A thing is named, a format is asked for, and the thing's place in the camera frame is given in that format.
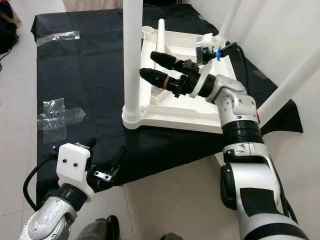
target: white plastic pipe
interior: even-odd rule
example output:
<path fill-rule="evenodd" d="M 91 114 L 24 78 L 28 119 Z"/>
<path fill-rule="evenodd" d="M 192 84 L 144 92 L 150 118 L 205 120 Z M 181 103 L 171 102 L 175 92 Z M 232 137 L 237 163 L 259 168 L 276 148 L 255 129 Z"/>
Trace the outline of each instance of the white plastic pipe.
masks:
<path fill-rule="evenodd" d="M 218 40 L 227 41 L 228 34 L 231 28 L 232 23 L 235 20 L 236 14 L 238 12 L 239 6 L 242 0 L 233 0 L 229 11 L 227 12 L 222 27 L 219 34 L 216 36 Z"/>
<path fill-rule="evenodd" d="M 159 19 L 158 22 L 158 32 L 157 32 L 157 39 L 156 39 L 156 51 L 159 53 L 165 53 L 166 52 L 166 40 L 165 40 L 165 20 Z M 158 63 L 154 63 L 154 69 L 166 73 L 167 70 L 160 66 Z M 152 91 L 160 94 L 163 92 L 162 88 L 152 86 Z"/>
<path fill-rule="evenodd" d="M 141 26 L 143 0 L 123 0 L 123 64 L 124 106 L 123 124 L 139 122 Z"/>
<path fill-rule="evenodd" d="M 291 99 L 319 67 L 320 45 L 317 48 L 310 49 L 309 54 L 260 106 L 258 109 L 260 127 L 263 127 Z"/>

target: black cable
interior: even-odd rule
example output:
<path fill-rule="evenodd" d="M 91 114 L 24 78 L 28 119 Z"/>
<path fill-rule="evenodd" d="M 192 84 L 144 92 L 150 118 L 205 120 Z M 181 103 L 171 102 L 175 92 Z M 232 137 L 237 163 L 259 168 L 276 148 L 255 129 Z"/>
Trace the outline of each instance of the black cable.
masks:
<path fill-rule="evenodd" d="M 56 154 L 52 154 L 50 156 L 48 156 L 47 158 L 45 158 L 45 160 L 41 163 L 39 163 L 37 166 L 35 166 L 35 168 L 30 172 L 30 174 L 26 177 L 24 184 L 23 184 L 23 195 L 25 197 L 25 200 L 28 202 L 28 204 L 31 206 L 31 208 L 36 212 L 40 209 L 40 207 L 38 207 L 31 199 L 29 193 L 28 193 L 28 185 L 30 183 L 30 180 L 32 179 L 32 177 L 39 171 L 40 168 L 43 167 L 43 165 L 45 165 L 47 162 L 51 161 L 51 160 L 56 160 L 57 159 L 57 155 Z"/>
<path fill-rule="evenodd" d="M 286 203 L 287 203 L 288 211 L 289 211 L 289 213 L 290 213 L 290 216 L 291 216 L 292 220 L 295 221 L 296 224 L 298 224 L 298 220 L 297 220 L 297 217 L 296 217 L 296 215 L 295 215 L 295 212 L 294 212 L 294 210 L 292 209 L 292 207 L 291 207 L 291 205 L 290 205 L 290 203 L 289 203 L 289 201 L 288 201 L 287 199 L 286 199 Z"/>
<path fill-rule="evenodd" d="M 239 45 L 236 46 L 236 49 L 239 51 L 242 62 L 243 62 L 245 81 L 246 81 L 246 91 L 247 91 L 247 94 L 250 95 L 249 72 L 248 72 L 247 59 L 245 57 L 244 51 L 242 50 L 242 48 Z"/>
<path fill-rule="evenodd" d="M 271 164 L 273 166 L 273 169 L 274 169 L 274 172 L 275 172 L 275 175 L 276 175 L 276 179 L 278 180 L 278 183 L 279 183 L 279 186 L 280 186 L 280 200 L 281 200 L 281 205 L 282 205 L 282 210 L 283 210 L 283 215 L 287 216 L 288 218 L 290 217 L 289 215 L 289 202 L 288 200 L 286 199 L 286 196 L 285 196 L 285 191 L 284 191 L 284 187 L 282 185 L 282 182 L 280 180 L 280 177 L 279 177 L 279 174 L 277 172 L 277 169 L 275 167 L 275 164 L 274 162 L 272 161 L 271 157 L 270 157 L 270 160 L 271 160 Z"/>
<path fill-rule="evenodd" d="M 8 54 L 11 52 L 11 50 L 12 50 L 12 48 L 10 48 L 9 51 L 0 58 L 0 62 L 4 57 L 8 56 Z"/>

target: transparent tape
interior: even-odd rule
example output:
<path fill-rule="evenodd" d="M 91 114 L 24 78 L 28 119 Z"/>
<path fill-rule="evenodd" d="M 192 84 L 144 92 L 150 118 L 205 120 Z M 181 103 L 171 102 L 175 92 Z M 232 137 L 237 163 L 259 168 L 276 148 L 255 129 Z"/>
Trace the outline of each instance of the transparent tape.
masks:
<path fill-rule="evenodd" d="M 54 33 L 48 36 L 40 37 L 36 40 L 36 46 L 39 47 L 51 41 L 65 41 L 80 39 L 79 31 L 67 31 L 61 33 Z"/>
<path fill-rule="evenodd" d="M 64 98 L 43 102 L 43 113 L 37 116 L 38 131 L 43 130 L 43 143 L 67 138 L 67 125 L 83 121 L 86 113 L 80 107 L 65 109 Z"/>

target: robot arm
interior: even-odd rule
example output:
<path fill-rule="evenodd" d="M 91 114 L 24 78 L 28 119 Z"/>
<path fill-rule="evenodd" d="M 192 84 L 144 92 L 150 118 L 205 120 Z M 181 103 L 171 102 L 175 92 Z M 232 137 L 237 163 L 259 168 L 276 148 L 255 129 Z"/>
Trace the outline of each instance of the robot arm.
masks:
<path fill-rule="evenodd" d="M 106 165 L 92 165 L 96 140 L 86 145 L 66 143 L 59 147 L 56 173 L 59 177 L 55 191 L 25 223 L 19 240 L 67 240 L 77 212 L 95 193 L 109 189 L 127 152 L 121 147 L 110 171 Z"/>
<path fill-rule="evenodd" d="M 218 55 L 224 57 L 223 49 Z M 242 240 L 307 240 L 298 224 L 277 210 L 284 193 L 279 176 L 264 144 L 255 100 L 245 87 L 223 75 L 208 74 L 217 53 L 202 48 L 202 69 L 191 60 L 178 60 L 165 53 L 152 52 L 162 67 L 182 73 L 174 79 L 157 70 L 142 68 L 140 75 L 152 85 L 173 92 L 176 97 L 199 95 L 217 105 L 224 138 L 220 194 L 227 208 L 237 212 Z"/>

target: white floor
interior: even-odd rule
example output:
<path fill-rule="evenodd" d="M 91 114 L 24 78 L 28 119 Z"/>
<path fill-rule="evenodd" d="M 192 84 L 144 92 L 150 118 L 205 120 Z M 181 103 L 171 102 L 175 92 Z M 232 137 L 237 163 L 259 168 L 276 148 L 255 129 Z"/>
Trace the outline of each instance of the white floor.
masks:
<path fill-rule="evenodd" d="M 64 12 L 62 0 L 12 0 L 21 18 L 19 43 L 1 62 L 0 239 L 17 240 L 33 213 L 22 186 L 36 164 L 36 44 L 30 29 L 36 14 Z M 156 240 L 173 232 L 185 240 L 238 239 L 233 211 L 220 200 L 219 165 L 212 159 L 180 166 L 96 195 L 78 213 L 71 240 L 88 223 L 114 214 L 123 240 Z M 35 179 L 29 188 L 35 197 Z"/>

